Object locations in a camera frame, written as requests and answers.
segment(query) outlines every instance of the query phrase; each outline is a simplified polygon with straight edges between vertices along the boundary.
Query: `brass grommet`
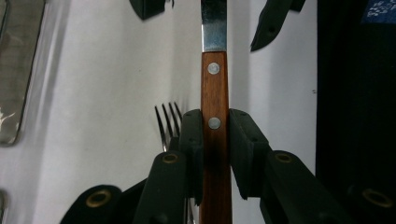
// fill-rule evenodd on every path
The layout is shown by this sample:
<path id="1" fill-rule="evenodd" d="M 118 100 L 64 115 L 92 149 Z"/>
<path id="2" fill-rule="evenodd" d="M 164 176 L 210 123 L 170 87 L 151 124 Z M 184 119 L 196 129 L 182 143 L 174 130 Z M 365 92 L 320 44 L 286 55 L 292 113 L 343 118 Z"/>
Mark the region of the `brass grommet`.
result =
<path id="1" fill-rule="evenodd" d="M 378 192 L 373 189 L 365 189 L 364 191 L 361 192 L 361 195 L 363 198 L 370 203 L 373 203 L 377 206 L 383 207 L 383 208 L 390 208 L 393 206 L 393 200 L 390 199 L 387 195 Z"/>
<path id="2" fill-rule="evenodd" d="M 111 199 L 111 193 L 107 189 L 101 189 L 91 194 L 85 204 L 91 208 L 100 207 Z"/>
<path id="3" fill-rule="evenodd" d="M 166 154 L 163 156 L 163 162 L 165 163 L 175 163 L 178 160 L 177 154 L 171 153 L 171 154 Z"/>
<path id="4" fill-rule="evenodd" d="M 278 161 L 285 162 L 285 163 L 289 163 L 292 161 L 291 156 L 289 156 L 286 153 L 277 153 L 277 154 L 275 154 L 275 158 Z"/>

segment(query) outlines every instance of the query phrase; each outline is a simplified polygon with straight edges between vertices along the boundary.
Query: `fork tines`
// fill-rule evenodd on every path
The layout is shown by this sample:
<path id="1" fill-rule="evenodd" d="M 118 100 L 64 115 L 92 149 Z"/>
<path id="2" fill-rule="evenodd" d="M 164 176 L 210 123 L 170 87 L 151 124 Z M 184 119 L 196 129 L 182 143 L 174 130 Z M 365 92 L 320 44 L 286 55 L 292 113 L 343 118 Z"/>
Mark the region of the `fork tines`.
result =
<path id="1" fill-rule="evenodd" d="M 178 114 L 178 118 L 180 119 L 180 122 L 181 122 L 182 117 L 181 117 L 181 113 L 180 113 L 180 110 L 178 109 L 178 106 L 177 106 L 176 102 L 174 102 L 174 106 L 175 106 L 176 112 Z M 175 114 L 175 111 L 174 111 L 174 108 L 173 108 L 172 104 L 169 103 L 169 110 L 171 112 L 171 116 L 172 116 L 172 119 L 174 121 L 176 135 L 174 135 L 174 132 L 173 132 L 173 129 L 172 129 L 172 125 L 171 125 L 171 121 L 169 119 L 168 112 L 166 111 L 165 105 L 163 104 L 162 107 L 163 107 L 163 114 L 165 116 L 166 126 L 168 127 L 168 132 L 169 132 L 170 138 L 179 137 L 180 136 L 180 128 L 178 126 L 177 116 Z M 166 141 L 166 135 L 165 135 L 165 129 L 163 127 L 163 122 L 161 120 L 161 116 L 160 116 L 160 113 L 158 111 L 157 106 L 155 106 L 154 108 L 155 108 L 155 114 L 157 115 L 158 126 L 160 128 L 161 141 L 163 143 L 163 151 L 167 151 L 168 148 L 169 148 L 169 144 L 167 144 L 167 141 Z"/>

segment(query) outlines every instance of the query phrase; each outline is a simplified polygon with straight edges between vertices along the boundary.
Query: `wooden knife handle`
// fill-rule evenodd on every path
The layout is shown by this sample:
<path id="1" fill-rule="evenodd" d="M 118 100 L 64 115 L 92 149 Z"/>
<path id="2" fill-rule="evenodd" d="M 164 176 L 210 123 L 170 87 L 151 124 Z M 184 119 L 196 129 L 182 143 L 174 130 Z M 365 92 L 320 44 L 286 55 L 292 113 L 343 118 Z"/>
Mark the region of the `wooden knife handle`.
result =
<path id="1" fill-rule="evenodd" d="M 228 78 L 224 51 L 202 54 L 201 111 L 204 127 L 204 196 L 200 205 L 201 224 L 231 224 L 231 168 L 228 149 Z M 219 119 L 217 129 L 209 120 Z"/>

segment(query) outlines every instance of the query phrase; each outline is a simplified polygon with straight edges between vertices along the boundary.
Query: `knife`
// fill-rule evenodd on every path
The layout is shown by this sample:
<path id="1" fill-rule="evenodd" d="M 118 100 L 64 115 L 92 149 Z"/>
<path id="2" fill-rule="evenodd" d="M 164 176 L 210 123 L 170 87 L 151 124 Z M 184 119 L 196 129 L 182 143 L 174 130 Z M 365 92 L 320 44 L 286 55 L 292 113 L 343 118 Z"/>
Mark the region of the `knife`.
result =
<path id="1" fill-rule="evenodd" d="M 204 189 L 201 224 L 232 223 L 228 149 L 227 1 L 201 0 Z"/>

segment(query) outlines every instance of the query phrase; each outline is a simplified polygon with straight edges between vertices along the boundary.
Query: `white surface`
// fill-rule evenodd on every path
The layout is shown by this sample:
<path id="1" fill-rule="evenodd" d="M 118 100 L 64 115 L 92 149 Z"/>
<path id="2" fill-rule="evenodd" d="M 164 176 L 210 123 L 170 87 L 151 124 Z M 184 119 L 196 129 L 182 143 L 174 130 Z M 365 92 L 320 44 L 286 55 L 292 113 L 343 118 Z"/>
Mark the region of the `white surface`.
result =
<path id="1" fill-rule="evenodd" d="M 7 223 L 59 223 L 84 190 L 128 189 L 162 151 L 154 106 L 199 108 L 200 3 L 176 1 L 142 22 L 129 1 L 48 2 L 23 136 L 0 148 Z M 315 166 L 316 1 L 289 13 L 277 39 L 249 53 L 264 6 L 229 1 L 230 106 L 247 111 L 273 149 Z M 262 223 L 259 201 L 233 184 L 233 223 Z"/>

